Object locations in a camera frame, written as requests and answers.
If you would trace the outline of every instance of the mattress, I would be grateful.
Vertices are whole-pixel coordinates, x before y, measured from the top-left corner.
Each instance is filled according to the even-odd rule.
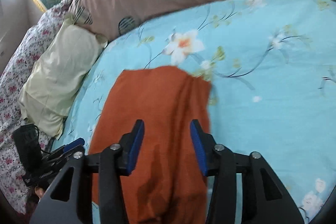
[[[331,0],[225,0],[150,20],[106,47],[53,148],[82,137],[88,150],[123,70],[176,65],[211,82],[216,142],[259,151],[308,223],[336,183],[335,22]],[[239,216],[239,187],[237,203]]]

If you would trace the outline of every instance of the bed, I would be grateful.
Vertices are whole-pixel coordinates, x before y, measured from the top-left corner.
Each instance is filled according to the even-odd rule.
[[[16,100],[34,62],[60,29],[71,2],[64,0],[48,10],[39,24],[28,31],[1,76],[0,153],[1,177],[5,179],[1,179],[0,188],[10,205],[22,214],[26,213],[28,194],[20,177],[24,170],[11,139],[12,131],[23,123]],[[104,50],[85,78],[64,133],[54,141],[53,149],[78,137],[85,138],[88,149],[108,91],[122,70],[178,65],[211,81],[209,115],[216,141],[234,152],[260,151],[309,222],[335,186],[330,134],[334,114],[331,37],[335,9],[332,0],[226,0],[142,23]],[[264,22],[265,15],[272,20]],[[173,34],[201,41],[205,49],[191,52],[185,60],[181,49],[163,51]],[[307,101],[316,106],[309,113],[305,109]],[[302,109],[305,115],[294,120]],[[272,135],[261,135],[261,125],[264,132]],[[306,139],[302,135],[292,138],[297,130],[304,131]],[[326,134],[322,137],[316,132]],[[49,140],[42,133],[41,147]],[[280,149],[280,144],[290,148]],[[325,155],[318,144],[325,147]],[[304,164],[311,168],[306,170]],[[94,221],[99,223],[94,204],[93,211]]]

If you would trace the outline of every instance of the pale yellow cloth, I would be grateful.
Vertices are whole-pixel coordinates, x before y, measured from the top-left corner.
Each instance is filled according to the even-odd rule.
[[[35,62],[20,91],[23,118],[50,136],[60,136],[63,119],[83,77],[101,54],[107,40],[66,19],[49,48]]]

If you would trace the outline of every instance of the blue gripper pad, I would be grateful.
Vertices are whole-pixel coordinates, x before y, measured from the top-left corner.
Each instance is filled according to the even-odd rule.
[[[75,148],[77,145],[84,146],[85,145],[84,139],[83,138],[78,138],[78,139],[74,140],[73,142],[65,145],[64,148],[63,148],[63,153],[66,153],[66,152],[70,151],[71,149]]]
[[[132,132],[129,133],[128,138],[130,141],[130,150],[124,150],[123,153],[126,153],[126,172],[127,175],[130,175],[137,165],[138,155],[140,152],[140,147],[142,144],[144,136],[145,126],[143,120],[137,120],[132,129]]]
[[[213,148],[216,145],[214,138],[211,134],[204,133],[198,120],[191,121],[190,135],[202,175],[213,176],[218,170],[218,162],[213,153]]]

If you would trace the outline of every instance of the white floral fabric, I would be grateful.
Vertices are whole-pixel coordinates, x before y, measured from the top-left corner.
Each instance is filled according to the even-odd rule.
[[[0,78],[0,190],[19,213],[26,212],[28,188],[21,177],[25,170],[12,138],[13,131],[24,123],[17,99],[35,61],[61,28],[71,2],[72,0],[63,0],[55,5],[43,14],[37,25],[27,31]],[[49,140],[49,136],[40,132],[42,149]]]

